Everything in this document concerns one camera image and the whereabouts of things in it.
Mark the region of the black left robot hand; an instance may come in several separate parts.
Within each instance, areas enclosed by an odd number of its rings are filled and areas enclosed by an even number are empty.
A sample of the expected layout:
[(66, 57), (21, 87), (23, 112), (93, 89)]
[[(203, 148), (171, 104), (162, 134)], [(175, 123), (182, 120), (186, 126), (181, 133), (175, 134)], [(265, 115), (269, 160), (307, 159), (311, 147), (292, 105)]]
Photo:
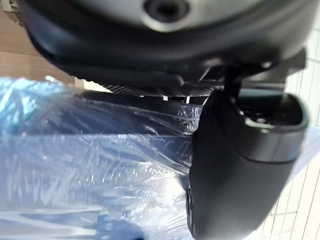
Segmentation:
[(285, 93), (307, 63), (317, 0), (20, 0), (36, 50), (115, 94), (206, 97), (192, 136), (187, 224), (240, 240), (265, 219), (309, 126)]

